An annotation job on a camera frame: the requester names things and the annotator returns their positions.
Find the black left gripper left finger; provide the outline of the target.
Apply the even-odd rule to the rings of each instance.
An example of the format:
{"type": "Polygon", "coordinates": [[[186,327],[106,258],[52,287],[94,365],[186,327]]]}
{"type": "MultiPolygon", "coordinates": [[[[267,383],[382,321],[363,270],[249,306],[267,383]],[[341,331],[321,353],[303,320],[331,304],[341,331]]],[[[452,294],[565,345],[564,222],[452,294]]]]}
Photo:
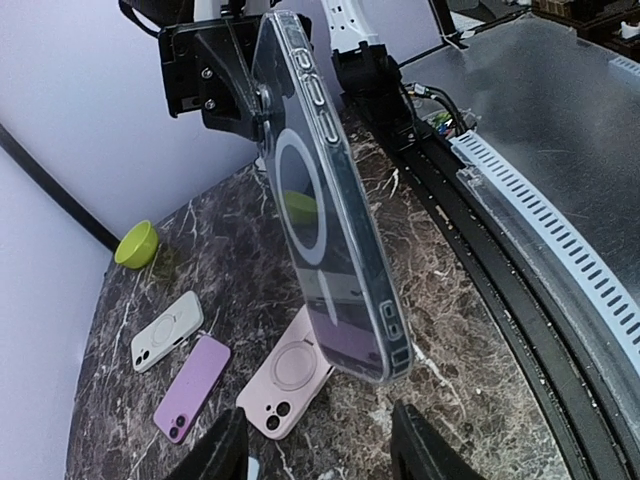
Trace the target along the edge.
{"type": "Polygon", "coordinates": [[[249,438],[245,411],[224,410],[166,480],[245,480],[249,438]]]}

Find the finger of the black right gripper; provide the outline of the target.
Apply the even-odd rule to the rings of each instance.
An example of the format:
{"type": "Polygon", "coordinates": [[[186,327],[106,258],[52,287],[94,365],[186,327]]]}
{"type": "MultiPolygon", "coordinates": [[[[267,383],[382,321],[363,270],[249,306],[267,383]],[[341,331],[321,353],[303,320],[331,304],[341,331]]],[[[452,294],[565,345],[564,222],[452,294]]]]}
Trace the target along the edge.
{"type": "Polygon", "coordinates": [[[259,24],[258,19],[220,19],[194,36],[204,126],[253,142],[262,139],[262,107],[250,68],[259,24]]]}

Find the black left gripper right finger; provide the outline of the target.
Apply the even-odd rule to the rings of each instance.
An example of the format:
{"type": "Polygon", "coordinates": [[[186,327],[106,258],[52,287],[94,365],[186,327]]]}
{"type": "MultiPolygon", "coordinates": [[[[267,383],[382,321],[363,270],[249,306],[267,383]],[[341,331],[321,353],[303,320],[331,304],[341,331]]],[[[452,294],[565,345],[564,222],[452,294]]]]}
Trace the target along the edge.
{"type": "Polygon", "coordinates": [[[412,404],[398,400],[390,440],[394,480],[483,480],[412,404]]]}

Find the clear phone case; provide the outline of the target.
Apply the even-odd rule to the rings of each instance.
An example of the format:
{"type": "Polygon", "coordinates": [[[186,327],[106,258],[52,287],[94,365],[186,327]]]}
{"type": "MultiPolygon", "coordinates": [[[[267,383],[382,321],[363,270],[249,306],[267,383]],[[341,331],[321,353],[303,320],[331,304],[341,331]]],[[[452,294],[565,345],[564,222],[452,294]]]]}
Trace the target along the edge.
{"type": "Polygon", "coordinates": [[[317,343],[372,383],[413,362],[388,261],[349,141],[299,16],[265,13],[251,73],[260,91],[266,174],[317,343]]]}

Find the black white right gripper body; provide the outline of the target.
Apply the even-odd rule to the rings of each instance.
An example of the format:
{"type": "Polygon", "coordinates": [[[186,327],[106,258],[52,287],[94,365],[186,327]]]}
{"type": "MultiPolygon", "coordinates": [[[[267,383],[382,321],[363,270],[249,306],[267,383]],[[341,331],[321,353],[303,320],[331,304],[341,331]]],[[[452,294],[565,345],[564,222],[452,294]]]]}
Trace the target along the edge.
{"type": "MultiPolygon", "coordinates": [[[[260,21],[258,16],[220,19],[258,19],[260,21]]],[[[168,27],[163,29],[159,35],[160,62],[165,97],[169,114],[173,118],[183,113],[201,109],[201,100],[198,93],[199,70],[194,47],[194,36],[198,30],[216,20],[168,27]]]]}

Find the purple phone case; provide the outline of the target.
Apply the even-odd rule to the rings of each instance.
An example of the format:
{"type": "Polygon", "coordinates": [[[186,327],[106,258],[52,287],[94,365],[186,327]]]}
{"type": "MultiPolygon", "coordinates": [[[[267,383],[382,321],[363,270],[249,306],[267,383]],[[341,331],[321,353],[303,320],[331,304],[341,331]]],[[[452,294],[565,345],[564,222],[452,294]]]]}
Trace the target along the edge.
{"type": "Polygon", "coordinates": [[[184,441],[230,358],[230,348],[211,336],[196,342],[153,414],[172,444],[184,441]]]}

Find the white phone case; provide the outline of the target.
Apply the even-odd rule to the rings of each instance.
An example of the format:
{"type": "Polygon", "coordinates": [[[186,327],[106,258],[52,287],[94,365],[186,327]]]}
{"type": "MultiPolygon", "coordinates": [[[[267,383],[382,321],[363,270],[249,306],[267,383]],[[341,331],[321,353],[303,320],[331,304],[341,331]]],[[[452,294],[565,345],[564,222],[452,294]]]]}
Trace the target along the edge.
{"type": "Polygon", "coordinates": [[[131,341],[131,359],[137,373],[145,373],[204,322],[198,295],[187,291],[131,341]]]}

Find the pink phone case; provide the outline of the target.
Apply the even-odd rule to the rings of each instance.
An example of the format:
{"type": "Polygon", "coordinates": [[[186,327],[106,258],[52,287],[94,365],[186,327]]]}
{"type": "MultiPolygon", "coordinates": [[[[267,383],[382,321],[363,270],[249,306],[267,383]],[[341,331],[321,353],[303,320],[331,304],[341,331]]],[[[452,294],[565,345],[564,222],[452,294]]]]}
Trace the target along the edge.
{"type": "Polygon", "coordinates": [[[301,308],[236,398],[249,423],[271,440],[294,429],[333,372],[301,308]]]}

